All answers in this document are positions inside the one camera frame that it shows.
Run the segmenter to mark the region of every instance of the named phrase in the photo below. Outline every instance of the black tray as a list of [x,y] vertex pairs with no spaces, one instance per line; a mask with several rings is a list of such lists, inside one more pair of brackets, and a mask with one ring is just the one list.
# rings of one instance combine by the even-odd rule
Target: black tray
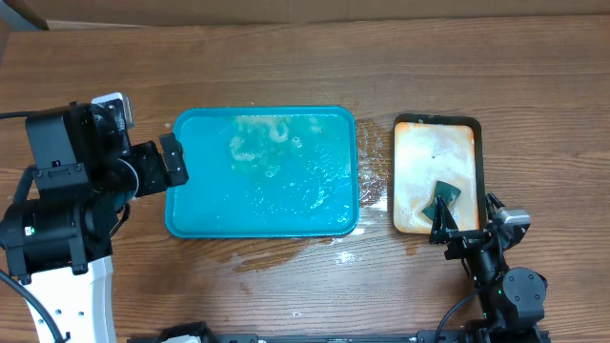
[[[481,127],[477,119],[465,116],[444,116],[444,115],[429,115],[429,114],[412,114],[403,113],[394,121],[394,126],[398,123],[420,123],[420,124],[438,124],[438,125],[454,125],[467,126],[472,129],[475,139],[475,182],[477,184],[477,207],[478,207],[478,228],[480,230],[487,226],[487,210],[485,207],[485,178],[483,175],[483,142],[481,138]],[[392,144],[392,155],[395,144]],[[393,171],[396,172],[396,159],[393,162]]]

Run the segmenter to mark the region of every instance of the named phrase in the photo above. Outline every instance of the dark green object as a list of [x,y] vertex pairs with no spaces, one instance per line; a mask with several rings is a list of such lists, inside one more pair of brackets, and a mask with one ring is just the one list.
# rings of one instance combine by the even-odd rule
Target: dark green object
[[461,190],[455,186],[452,186],[446,182],[437,181],[435,184],[435,193],[432,194],[432,200],[430,204],[423,209],[422,213],[424,213],[428,219],[435,220],[435,209],[436,209],[436,201],[437,196],[440,195],[442,200],[447,204],[447,207],[450,207],[461,194]]

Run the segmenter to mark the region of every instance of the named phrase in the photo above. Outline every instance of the wooden tabletop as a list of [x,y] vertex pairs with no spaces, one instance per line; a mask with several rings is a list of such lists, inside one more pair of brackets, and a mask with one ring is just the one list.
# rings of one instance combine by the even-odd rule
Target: wooden tabletop
[[[113,91],[132,100],[133,143],[194,107],[343,106],[361,189],[357,228],[340,238],[179,240],[163,194],[138,200],[112,241],[122,340],[197,320],[266,335],[435,328],[473,285],[444,247],[392,226],[392,129],[406,111],[480,121],[487,190],[532,215],[506,258],[548,279],[541,328],[554,341],[610,340],[610,17],[10,35],[0,111]],[[4,212],[33,161],[22,120],[2,121],[0,146]],[[35,341],[24,300],[0,286],[0,303],[0,340]],[[479,317],[475,302],[449,326]]]

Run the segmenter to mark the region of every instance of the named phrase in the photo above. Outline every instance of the blue tray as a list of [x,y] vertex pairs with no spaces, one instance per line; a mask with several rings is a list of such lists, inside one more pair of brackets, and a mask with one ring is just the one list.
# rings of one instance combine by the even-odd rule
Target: blue tray
[[345,109],[192,109],[173,132],[190,176],[167,192],[175,236],[324,236],[356,226],[356,122]]

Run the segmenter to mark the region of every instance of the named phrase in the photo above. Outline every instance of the wood grain surface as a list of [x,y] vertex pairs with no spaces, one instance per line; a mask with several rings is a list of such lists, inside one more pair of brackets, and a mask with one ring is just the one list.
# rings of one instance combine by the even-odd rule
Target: wood grain surface
[[[392,226],[393,121],[410,111],[480,121],[487,190],[532,214],[506,256],[549,281],[541,327],[554,342],[610,341],[610,17],[10,35],[0,111],[112,91],[132,100],[133,143],[193,107],[341,105],[357,119],[361,188],[340,238],[179,240],[163,194],[138,200],[113,240],[121,340],[196,320],[265,335],[434,328],[473,286],[444,247]],[[22,120],[2,121],[0,145],[3,212],[33,161]],[[0,303],[0,340],[35,341],[23,299],[0,286]],[[475,303],[449,326],[479,316]]]

